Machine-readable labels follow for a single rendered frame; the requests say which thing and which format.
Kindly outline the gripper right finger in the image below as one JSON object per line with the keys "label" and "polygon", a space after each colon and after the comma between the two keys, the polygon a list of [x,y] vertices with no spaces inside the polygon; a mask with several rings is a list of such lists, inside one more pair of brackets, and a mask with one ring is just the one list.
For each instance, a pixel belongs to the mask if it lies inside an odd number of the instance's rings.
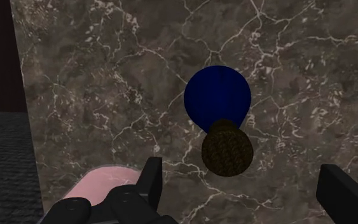
{"label": "gripper right finger", "polygon": [[358,224],[358,183],[337,165],[321,165],[316,198],[335,224]]}

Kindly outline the brown textured ball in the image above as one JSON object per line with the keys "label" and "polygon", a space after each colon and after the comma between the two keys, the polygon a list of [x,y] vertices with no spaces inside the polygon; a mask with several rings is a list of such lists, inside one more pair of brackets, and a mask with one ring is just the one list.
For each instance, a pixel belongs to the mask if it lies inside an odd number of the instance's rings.
{"label": "brown textured ball", "polygon": [[202,161],[218,176],[233,177],[243,173],[253,156],[250,139],[231,120],[214,122],[202,143]]}

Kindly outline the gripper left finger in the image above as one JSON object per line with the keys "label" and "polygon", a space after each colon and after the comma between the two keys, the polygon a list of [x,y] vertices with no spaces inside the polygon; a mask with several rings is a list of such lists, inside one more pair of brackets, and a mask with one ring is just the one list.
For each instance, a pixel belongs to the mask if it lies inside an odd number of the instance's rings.
{"label": "gripper left finger", "polygon": [[157,213],[163,188],[162,158],[149,157],[134,185],[121,185],[92,206],[81,197],[55,203],[41,224],[178,224]]}

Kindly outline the dark blue round bowl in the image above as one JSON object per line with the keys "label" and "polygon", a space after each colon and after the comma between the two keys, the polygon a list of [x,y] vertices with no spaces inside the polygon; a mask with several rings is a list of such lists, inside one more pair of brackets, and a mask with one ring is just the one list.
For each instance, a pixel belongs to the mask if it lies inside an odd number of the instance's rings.
{"label": "dark blue round bowl", "polygon": [[245,78],[227,66],[209,66],[195,73],[184,91],[184,107],[191,120],[203,131],[220,120],[230,120],[239,128],[250,105],[251,90]]}

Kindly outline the pink rounded object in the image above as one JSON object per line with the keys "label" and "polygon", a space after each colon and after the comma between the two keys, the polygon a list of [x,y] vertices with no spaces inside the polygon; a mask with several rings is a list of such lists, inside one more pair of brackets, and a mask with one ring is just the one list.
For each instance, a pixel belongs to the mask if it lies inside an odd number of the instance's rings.
{"label": "pink rounded object", "polygon": [[123,166],[102,166],[87,172],[63,197],[82,197],[92,206],[101,203],[111,189],[120,185],[136,184],[140,171]]}

